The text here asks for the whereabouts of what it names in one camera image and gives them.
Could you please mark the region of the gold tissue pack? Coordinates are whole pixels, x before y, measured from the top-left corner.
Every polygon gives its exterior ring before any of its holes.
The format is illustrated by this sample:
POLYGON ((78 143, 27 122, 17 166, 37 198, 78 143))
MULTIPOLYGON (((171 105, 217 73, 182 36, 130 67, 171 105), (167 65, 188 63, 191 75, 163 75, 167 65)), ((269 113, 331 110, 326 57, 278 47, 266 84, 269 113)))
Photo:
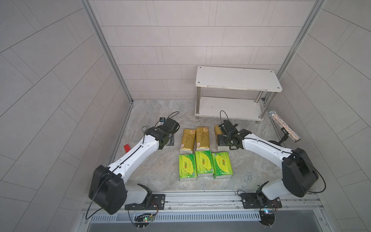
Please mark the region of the gold tissue pack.
POLYGON ((195 139, 196 139, 195 129, 184 129, 180 146, 181 155, 194 153, 195 139))
POLYGON ((221 129, 219 128, 219 126, 215 125, 214 127, 214 132, 215 132, 215 137, 216 137, 216 149, 217 151, 220 151, 220 152, 228 152, 229 151, 229 146, 218 146, 217 145, 217 136, 219 134, 223 134, 221 129))
POLYGON ((198 127, 196 129, 196 151, 210 151, 208 127, 198 127))

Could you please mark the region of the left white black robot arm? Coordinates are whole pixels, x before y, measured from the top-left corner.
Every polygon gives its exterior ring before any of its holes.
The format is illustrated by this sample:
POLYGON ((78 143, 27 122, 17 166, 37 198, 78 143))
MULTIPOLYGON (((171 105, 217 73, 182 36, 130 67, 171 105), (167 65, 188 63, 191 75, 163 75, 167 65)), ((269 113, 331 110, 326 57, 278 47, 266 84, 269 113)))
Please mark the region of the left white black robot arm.
POLYGON ((93 172, 89 199, 110 215, 123 206, 129 210, 148 209, 152 190, 143 184, 127 187, 126 183, 143 161, 168 144, 179 128, 178 122, 167 118, 162 125, 147 129, 143 139, 120 159, 107 167, 98 166, 93 172))

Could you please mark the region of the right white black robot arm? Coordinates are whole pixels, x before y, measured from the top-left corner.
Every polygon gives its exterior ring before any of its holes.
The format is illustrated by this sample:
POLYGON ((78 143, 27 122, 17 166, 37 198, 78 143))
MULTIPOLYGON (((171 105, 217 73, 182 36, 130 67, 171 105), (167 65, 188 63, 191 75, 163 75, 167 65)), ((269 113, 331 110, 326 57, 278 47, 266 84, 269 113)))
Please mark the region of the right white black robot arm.
POLYGON ((281 179, 268 181, 256 191, 261 206, 289 194, 303 197, 319 179, 320 174, 304 150, 290 150, 263 140, 248 130, 238 131, 237 125, 232 125, 229 120, 225 120, 218 127, 230 150, 240 148, 252 151, 282 169, 281 179))

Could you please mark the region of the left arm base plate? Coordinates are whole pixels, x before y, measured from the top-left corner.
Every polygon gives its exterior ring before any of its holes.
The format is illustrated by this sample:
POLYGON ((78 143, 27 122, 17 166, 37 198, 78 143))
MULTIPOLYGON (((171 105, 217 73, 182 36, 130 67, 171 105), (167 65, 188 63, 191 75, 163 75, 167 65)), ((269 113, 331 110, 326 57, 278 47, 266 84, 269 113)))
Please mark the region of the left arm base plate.
POLYGON ((142 204, 130 204, 124 207, 125 210, 163 210, 165 205, 165 194, 152 194, 151 199, 146 198, 142 204))

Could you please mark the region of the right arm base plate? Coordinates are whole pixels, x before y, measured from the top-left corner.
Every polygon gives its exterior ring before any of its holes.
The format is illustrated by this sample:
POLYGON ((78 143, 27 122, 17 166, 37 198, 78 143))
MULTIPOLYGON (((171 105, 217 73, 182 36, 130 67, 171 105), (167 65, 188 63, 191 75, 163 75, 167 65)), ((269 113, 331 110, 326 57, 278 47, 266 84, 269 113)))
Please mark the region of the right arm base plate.
POLYGON ((282 208, 282 203, 280 198, 276 198, 275 200, 267 200, 266 202, 259 202, 256 193, 238 193, 241 197, 243 208, 244 209, 263 209, 263 208, 271 208, 274 210, 278 210, 282 208))

